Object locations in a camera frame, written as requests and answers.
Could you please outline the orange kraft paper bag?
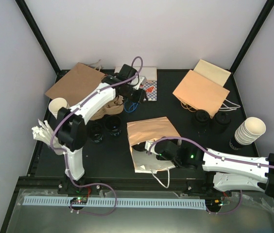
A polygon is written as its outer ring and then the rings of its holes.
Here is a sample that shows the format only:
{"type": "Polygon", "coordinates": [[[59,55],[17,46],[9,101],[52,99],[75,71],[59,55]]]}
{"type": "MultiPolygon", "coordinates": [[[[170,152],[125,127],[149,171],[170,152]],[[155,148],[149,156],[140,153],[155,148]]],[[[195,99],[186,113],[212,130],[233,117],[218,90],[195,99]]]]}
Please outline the orange kraft paper bag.
{"type": "Polygon", "coordinates": [[[180,134],[170,120],[164,116],[127,123],[128,142],[134,165],[135,173],[151,174],[164,188],[170,186],[170,170],[175,165],[166,160],[158,160],[159,155],[155,152],[154,142],[163,137],[179,137],[180,134]],[[156,174],[166,171],[168,174],[167,184],[163,184],[156,174]]]}

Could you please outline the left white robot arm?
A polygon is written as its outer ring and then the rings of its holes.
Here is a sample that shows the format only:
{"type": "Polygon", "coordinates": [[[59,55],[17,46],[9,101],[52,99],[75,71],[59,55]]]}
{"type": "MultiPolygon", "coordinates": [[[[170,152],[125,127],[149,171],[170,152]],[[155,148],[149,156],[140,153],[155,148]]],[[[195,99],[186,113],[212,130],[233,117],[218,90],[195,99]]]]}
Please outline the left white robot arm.
{"type": "Polygon", "coordinates": [[[134,80],[140,79],[142,68],[142,60],[138,70],[133,68],[133,65],[124,64],[114,76],[105,75],[98,86],[79,103],[68,109],[59,109],[50,147],[64,155],[65,174],[71,179],[68,187],[75,194],[82,193],[86,188],[86,182],[81,177],[85,174],[82,153],[87,141],[87,123],[95,113],[117,96],[144,103],[147,97],[145,90],[140,88],[141,83],[133,84],[134,80]]]}

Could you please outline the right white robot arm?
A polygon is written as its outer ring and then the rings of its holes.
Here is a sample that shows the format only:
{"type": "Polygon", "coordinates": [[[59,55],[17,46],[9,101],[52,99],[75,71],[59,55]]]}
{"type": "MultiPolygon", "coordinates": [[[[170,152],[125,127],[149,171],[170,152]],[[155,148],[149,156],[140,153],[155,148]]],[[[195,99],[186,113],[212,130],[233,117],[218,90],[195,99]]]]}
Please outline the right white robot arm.
{"type": "Polygon", "coordinates": [[[274,198],[274,153],[268,157],[246,157],[204,148],[183,137],[163,137],[147,142],[145,149],[158,160],[170,161],[176,168],[210,172],[212,179],[203,182],[209,196],[218,191],[251,190],[274,198]]]}

